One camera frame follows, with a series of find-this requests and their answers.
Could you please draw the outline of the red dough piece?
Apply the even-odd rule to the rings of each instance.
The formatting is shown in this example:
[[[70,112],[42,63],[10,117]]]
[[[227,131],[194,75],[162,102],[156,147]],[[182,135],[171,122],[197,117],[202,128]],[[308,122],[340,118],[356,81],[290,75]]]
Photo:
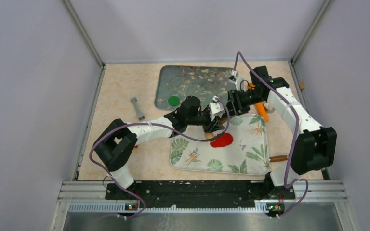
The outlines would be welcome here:
[[[234,138],[229,133],[224,133],[219,138],[215,139],[214,141],[210,142],[210,146],[212,148],[223,148],[231,145],[234,141]]]

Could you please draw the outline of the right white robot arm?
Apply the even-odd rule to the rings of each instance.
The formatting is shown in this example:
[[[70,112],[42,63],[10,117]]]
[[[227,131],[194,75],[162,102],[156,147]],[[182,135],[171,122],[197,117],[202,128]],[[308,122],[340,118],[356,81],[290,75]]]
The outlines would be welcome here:
[[[277,198],[283,186],[289,188],[301,175],[333,164],[337,133],[314,120],[295,98],[287,81],[282,77],[272,78],[266,66],[251,70],[250,77],[254,88],[242,90],[242,79],[235,70],[231,72],[229,81],[236,86],[228,91],[226,106],[231,116],[245,114],[250,106],[267,102],[293,133],[287,163],[267,173],[264,180],[264,194]]]

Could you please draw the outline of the white leaf pattern tray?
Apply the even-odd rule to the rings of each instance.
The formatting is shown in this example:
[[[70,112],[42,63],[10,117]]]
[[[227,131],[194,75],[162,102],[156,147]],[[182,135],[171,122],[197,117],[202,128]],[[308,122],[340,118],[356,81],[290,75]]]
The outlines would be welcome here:
[[[258,114],[234,117],[224,126],[233,136],[231,145],[212,148],[203,142],[201,127],[189,126],[186,135],[172,139],[170,164],[177,170],[264,175],[270,171],[266,123]]]

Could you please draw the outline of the wooden rolling pin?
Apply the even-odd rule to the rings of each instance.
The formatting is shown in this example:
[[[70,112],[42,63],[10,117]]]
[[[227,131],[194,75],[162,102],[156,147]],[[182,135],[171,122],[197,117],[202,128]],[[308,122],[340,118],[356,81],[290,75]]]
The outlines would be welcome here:
[[[226,121],[226,122],[227,122],[227,119],[219,119],[218,121]],[[215,137],[216,137],[217,135],[219,135],[219,133],[220,133],[221,131],[223,131],[223,130],[218,130],[218,131],[215,131],[215,132],[213,132],[213,133],[204,133],[204,135],[205,135],[205,139],[213,140],[213,139],[215,139]]]

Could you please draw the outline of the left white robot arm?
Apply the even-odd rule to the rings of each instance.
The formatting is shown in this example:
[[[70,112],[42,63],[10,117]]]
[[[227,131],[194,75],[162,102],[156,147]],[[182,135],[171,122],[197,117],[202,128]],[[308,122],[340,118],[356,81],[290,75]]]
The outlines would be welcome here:
[[[116,119],[95,141],[89,157],[93,160],[96,153],[101,162],[95,162],[103,168],[117,185],[117,193],[124,199],[133,197],[135,193],[134,178],[127,162],[135,146],[159,138],[172,138],[177,135],[191,139],[185,135],[188,126],[202,126],[205,133],[227,127],[221,125],[222,115],[231,118],[226,104],[215,96],[204,110],[195,96],[188,96],[179,107],[163,117],[146,122],[124,123]]]

